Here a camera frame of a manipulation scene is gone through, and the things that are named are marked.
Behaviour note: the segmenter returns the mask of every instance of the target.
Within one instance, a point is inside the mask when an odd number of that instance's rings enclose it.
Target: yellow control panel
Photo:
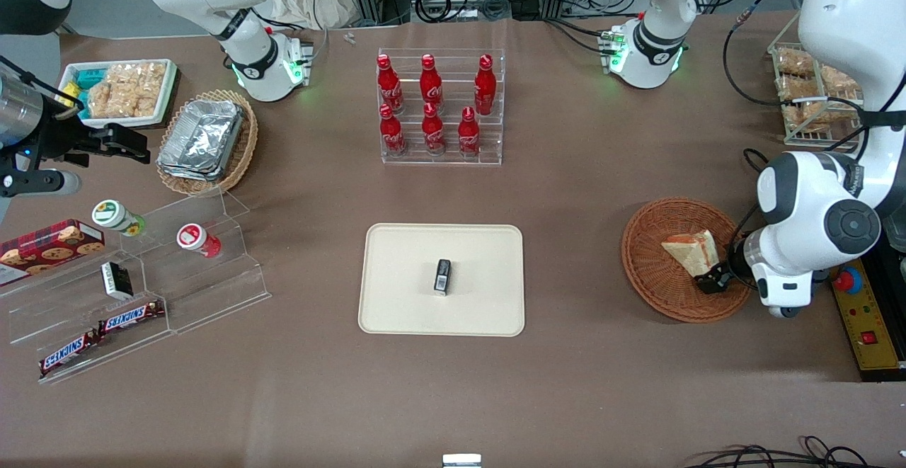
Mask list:
[[[871,285],[865,277],[861,259],[835,268],[831,278],[834,280],[837,307],[847,327],[859,368],[863,371],[899,368],[900,361]]]

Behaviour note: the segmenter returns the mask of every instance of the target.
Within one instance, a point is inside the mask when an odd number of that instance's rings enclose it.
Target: cookie box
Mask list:
[[[103,233],[75,219],[19,236],[0,245],[0,287],[103,249]]]

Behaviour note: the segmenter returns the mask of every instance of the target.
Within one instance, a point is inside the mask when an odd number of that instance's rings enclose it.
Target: brown tablecloth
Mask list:
[[[772,95],[762,55],[790,15],[757,14],[734,39],[732,69],[751,94]],[[740,217],[756,180],[741,149],[784,149],[777,109],[747,103],[723,76],[731,23],[699,17],[679,71],[653,91],[603,76],[598,58],[543,23],[353,30],[354,46],[334,33],[310,87],[253,103],[261,138],[235,194],[252,209],[246,243],[274,296],[49,387],[36,382],[35,352],[0,343],[0,464],[399,467],[481,452],[488,467],[677,466],[731,443],[798,451],[806,433],[894,464],[906,390],[854,383],[830,292],[795,320],[753,297],[694,326],[650,309],[624,277],[619,240],[638,207],[685,195]],[[381,46],[505,48],[503,167],[383,166]],[[64,62],[155,57],[183,72],[177,104],[237,87],[210,37],[64,37]],[[86,219],[107,197],[137,212],[179,198],[153,166],[126,159],[93,157],[81,175],[77,195],[14,200],[0,239]],[[524,332],[361,332],[376,222],[518,226]]]

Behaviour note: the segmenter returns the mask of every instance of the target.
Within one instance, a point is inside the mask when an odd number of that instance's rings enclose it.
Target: woven basket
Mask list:
[[[171,133],[173,133],[173,126],[176,125],[179,115],[182,114],[185,107],[194,100],[232,101],[232,103],[242,107],[242,125],[239,127],[239,136],[236,137],[236,145],[233,146],[233,152],[230,154],[229,162],[227,162],[224,177],[220,178],[220,181],[188,180],[187,178],[171,176],[159,167],[158,174],[161,176],[164,185],[167,185],[167,188],[175,191],[175,193],[193,195],[203,193],[203,191],[210,190],[210,188],[217,186],[219,186],[221,190],[230,190],[230,188],[235,187],[236,184],[239,183],[239,180],[246,174],[248,165],[252,162],[252,153],[255,152],[255,144],[258,143],[258,120],[255,118],[255,113],[252,112],[252,106],[238,93],[223,90],[201,93],[187,101],[187,103],[184,103],[182,107],[179,107],[178,112],[173,114],[171,122],[167,125],[167,132],[164,133],[164,137],[161,141],[161,148],[163,148],[167,143],[167,139],[171,136]]]
[[[732,281],[723,293],[706,295],[660,242],[667,236],[711,230],[724,258],[735,226],[720,210],[680,197],[655,200],[636,211],[621,242],[622,264],[632,287],[660,313],[687,323],[712,323],[744,305],[750,290]]]

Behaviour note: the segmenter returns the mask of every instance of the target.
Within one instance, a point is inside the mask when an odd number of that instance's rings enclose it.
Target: coca-cola bottle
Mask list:
[[[440,75],[434,69],[433,55],[421,56],[421,78],[418,79],[418,85],[421,86],[421,99],[425,103],[433,103],[439,113],[444,110],[444,91]]]
[[[425,117],[421,120],[421,130],[425,133],[425,146],[428,154],[440,157],[447,151],[444,142],[444,123],[437,116],[437,106],[434,103],[425,103]]]
[[[378,87],[381,88],[381,97],[384,102],[394,109],[395,113],[402,110],[402,84],[391,66],[391,58],[386,54],[378,56]]]
[[[478,122],[475,120],[475,109],[463,107],[462,121],[459,122],[459,152],[463,156],[478,155]]]
[[[498,90],[498,79],[494,77],[494,59],[490,54],[478,59],[478,75],[475,76],[475,109],[479,115],[487,116],[494,108],[494,94]]]
[[[389,156],[398,157],[405,154],[406,139],[402,136],[402,128],[394,116],[394,109],[387,103],[381,106],[381,137]]]

